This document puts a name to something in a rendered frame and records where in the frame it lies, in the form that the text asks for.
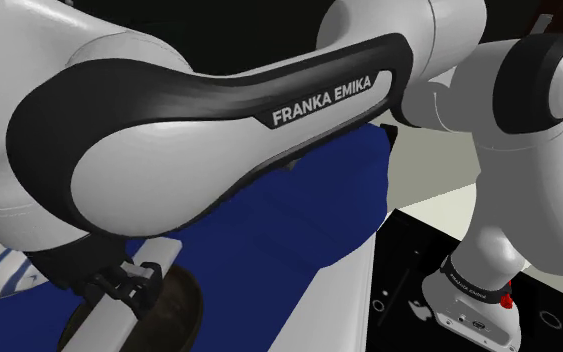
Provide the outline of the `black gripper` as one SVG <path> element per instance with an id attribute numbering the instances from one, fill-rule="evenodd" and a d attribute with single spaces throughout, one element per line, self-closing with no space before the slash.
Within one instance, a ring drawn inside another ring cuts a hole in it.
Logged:
<path id="1" fill-rule="evenodd" d="M 58 288 L 71 288 L 79 295 L 103 292 L 127 305 L 138 320 L 153 309 L 163 287 L 161 266 L 156 262 L 132 264 L 126 240 L 120 237 L 88 234 L 26 256 Z"/>

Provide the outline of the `long white flat bar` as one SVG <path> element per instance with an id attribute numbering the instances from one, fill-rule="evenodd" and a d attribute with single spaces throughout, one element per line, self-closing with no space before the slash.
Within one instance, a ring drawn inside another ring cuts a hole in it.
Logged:
<path id="1" fill-rule="evenodd" d="M 179 240 L 147 239 L 133 256 L 133 262 L 154 262 L 161 266 L 161 279 L 182 249 Z M 61 352 L 119 352 L 138 319 L 122 301 L 104 296 L 71 337 Z"/>

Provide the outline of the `dark brown round bowl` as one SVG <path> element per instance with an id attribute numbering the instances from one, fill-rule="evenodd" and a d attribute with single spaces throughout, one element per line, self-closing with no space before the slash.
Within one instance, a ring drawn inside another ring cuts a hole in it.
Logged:
<path id="1" fill-rule="evenodd" d="M 190 352 L 203 311 L 196 278 L 174 264 L 164 278 L 155 306 L 136 323 L 119 352 Z"/>

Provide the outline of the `black robot stand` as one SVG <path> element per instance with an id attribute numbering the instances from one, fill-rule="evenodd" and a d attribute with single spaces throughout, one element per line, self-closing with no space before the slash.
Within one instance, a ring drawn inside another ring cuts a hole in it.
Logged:
<path id="1" fill-rule="evenodd" d="M 366 352 L 489 352 L 436 322 L 421 292 L 459 241 L 395 210 L 377 231 Z M 520 312 L 518 352 L 563 352 L 563 293 L 520 272 L 512 280 Z"/>

